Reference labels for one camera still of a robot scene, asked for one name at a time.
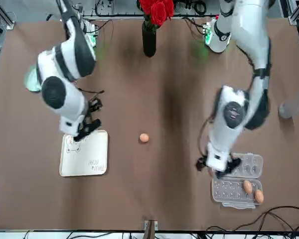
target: brown egg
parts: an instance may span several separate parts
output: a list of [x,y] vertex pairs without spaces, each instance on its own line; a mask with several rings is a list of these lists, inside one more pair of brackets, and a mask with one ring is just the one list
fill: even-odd
[[261,190],[257,189],[255,191],[255,199],[258,203],[263,203],[264,202],[264,194]]
[[245,192],[248,194],[251,194],[253,191],[253,186],[251,186],[251,183],[248,180],[244,181],[244,189],[245,189]]
[[148,140],[149,140],[149,135],[147,133],[142,133],[140,135],[140,141],[143,142],[143,143],[146,143]]

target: red rose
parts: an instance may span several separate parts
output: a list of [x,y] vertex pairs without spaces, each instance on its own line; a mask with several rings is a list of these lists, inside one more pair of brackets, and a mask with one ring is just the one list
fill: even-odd
[[174,3],[173,0],[164,0],[166,15],[170,19],[174,16]]
[[140,0],[141,7],[146,15],[150,14],[150,7],[154,2],[155,0]]
[[161,1],[155,2],[150,8],[150,18],[153,24],[162,26],[166,21],[165,4]]

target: brown tabletop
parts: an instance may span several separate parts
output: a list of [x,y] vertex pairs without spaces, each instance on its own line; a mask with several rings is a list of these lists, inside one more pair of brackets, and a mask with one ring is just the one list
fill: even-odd
[[[84,89],[105,90],[98,116],[109,134],[108,172],[89,177],[59,175],[59,116],[23,86],[38,53],[64,40],[62,25],[23,23],[7,33],[0,57],[0,229],[141,230],[148,219],[158,220],[160,230],[233,229],[268,208],[299,206],[299,115],[288,121],[277,115],[278,105],[299,90],[296,27],[287,19],[268,22],[271,114],[233,149],[263,156],[265,202],[236,210],[211,200],[210,177],[194,165],[198,131],[216,90],[248,87],[248,61],[234,42],[223,54],[203,49],[183,20],[158,30],[156,54],[147,58],[141,25],[109,22],[93,74],[79,81]],[[150,136],[147,144],[138,141],[142,132]],[[299,224],[299,211],[277,214]],[[264,229],[283,228],[268,217]]]

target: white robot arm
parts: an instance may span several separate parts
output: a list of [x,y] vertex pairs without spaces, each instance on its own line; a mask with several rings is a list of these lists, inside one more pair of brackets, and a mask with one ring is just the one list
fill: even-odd
[[270,76],[271,43],[267,35],[265,17],[273,1],[220,0],[221,15],[211,23],[211,50],[225,50],[231,38],[247,56],[253,67],[249,89],[239,90],[223,86],[216,95],[213,125],[209,131],[206,155],[197,162],[197,168],[211,167],[216,176],[231,173],[240,164],[230,151],[244,128],[253,130],[263,124],[269,114],[268,81]]
[[96,130],[101,122],[92,120],[91,112],[102,103],[96,97],[91,101],[83,96],[73,82],[90,75],[96,64],[91,41],[85,37],[79,21],[68,0],[56,0],[66,30],[67,40],[38,55],[34,73],[28,83],[36,82],[37,92],[42,93],[44,102],[61,115],[60,130],[79,141]]

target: clear plastic egg carton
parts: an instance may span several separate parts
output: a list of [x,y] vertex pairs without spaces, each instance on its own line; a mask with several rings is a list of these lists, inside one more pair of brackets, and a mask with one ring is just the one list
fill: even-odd
[[252,153],[233,153],[234,158],[242,160],[240,166],[226,177],[259,178],[263,173],[264,160],[262,156]]
[[[214,178],[212,180],[213,199],[222,203],[224,207],[255,208],[259,203],[254,197],[254,192],[257,189],[263,191],[263,185],[256,179],[262,174],[263,158],[251,153],[234,153],[233,156],[241,158],[242,163],[232,174],[228,174],[222,179]],[[247,194],[244,190],[245,180],[248,180],[253,187],[251,194]]]

